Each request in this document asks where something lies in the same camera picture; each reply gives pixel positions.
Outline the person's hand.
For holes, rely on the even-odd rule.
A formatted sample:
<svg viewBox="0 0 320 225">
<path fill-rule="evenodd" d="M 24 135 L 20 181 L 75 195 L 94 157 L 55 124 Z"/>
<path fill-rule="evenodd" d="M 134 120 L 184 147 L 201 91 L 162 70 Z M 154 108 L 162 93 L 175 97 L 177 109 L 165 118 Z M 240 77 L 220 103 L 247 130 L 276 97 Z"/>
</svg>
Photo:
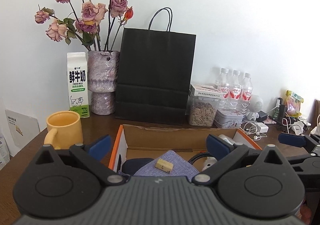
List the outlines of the person's hand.
<svg viewBox="0 0 320 225">
<path fill-rule="evenodd" d="M 303 204 L 300 208 L 300 219 L 305 223 L 305 224 L 310 224 L 312 218 L 312 211 L 311 209 L 306 205 Z"/>
</svg>

